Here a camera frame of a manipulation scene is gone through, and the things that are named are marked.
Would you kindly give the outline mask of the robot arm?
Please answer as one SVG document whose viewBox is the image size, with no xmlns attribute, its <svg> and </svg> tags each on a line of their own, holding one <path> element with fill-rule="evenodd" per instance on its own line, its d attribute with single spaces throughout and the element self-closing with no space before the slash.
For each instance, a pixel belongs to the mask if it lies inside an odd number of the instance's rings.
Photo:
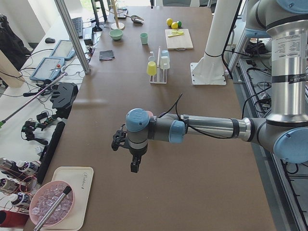
<svg viewBox="0 0 308 231">
<path fill-rule="evenodd" d="M 308 159 L 308 3 L 305 0 L 251 0 L 246 35 L 271 38 L 271 113 L 266 118 L 215 118 L 165 113 L 151 116 L 143 109 L 126 115 L 125 147 L 132 154 L 130 170 L 138 172 L 148 140 L 180 143 L 188 133 L 256 143 L 289 163 Z"/>
</svg>

